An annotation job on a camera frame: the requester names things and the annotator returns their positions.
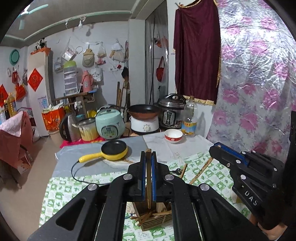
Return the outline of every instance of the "pink thermos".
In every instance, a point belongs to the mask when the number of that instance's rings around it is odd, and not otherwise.
[[[87,70],[83,71],[83,75],[82,75],[83,92],[92,91],[92,87],[91,87],[92,83],[93,83],[92,75]]]

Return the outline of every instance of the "pressure cooker lid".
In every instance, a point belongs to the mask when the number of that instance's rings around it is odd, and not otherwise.
[[[162,99],[158,104],[169,108],[184,108],[186,103],[178,99]]]
[[[94,123],[95,121],[96,121],[95,118],[88,118],[88,119],[84,119],[84,120],[79,121],[78,125],[79,126],[85,126],[85,125]]]

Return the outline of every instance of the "floor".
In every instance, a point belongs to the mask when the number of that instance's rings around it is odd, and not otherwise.
[[[34,143],[32,169],[18,177],[22,189],[13,180],[0,184],[1,213],[20,241],[26,241],[38,229],[44,192],[56,165],[57,151],[59,148],[50,138],[41,138]]]

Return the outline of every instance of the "refrigerator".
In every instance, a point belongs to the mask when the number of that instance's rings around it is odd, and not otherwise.
[[[28,80],[34,69],[43,77],[36,91],[28,83],[29,102],[33,111],[36,127],[40,136],[48,136],[45,128],[42,110],[55,99],[53,82],[53,52],[37,52],[28,57]]]

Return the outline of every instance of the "silver screw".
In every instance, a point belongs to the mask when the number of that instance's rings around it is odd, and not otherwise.
[[[203,191],[208,191],[210,189],[210,186],[203,183],[202,185],[200,185],[200,189]]]
[[[90,191],[94,191],[97,189],[97,187],[98,187],[97,184],[92,183],[87,186],[87,189]]]
[[[132,174],[128,174],[128,173],[127,173],[127,174],[124,174],[124,175],[123,175],[123,179],[124,179],[124,180],[130,180],[130,179],[132,179],[132,178],[133,178],[133,175],[132,175]]]
[[[171,180],[174,179],[174,175],[172,175],[172,174],[167,174],[167,175],[165,175],[165,179],[166,179],[167,181],[171,181]]]

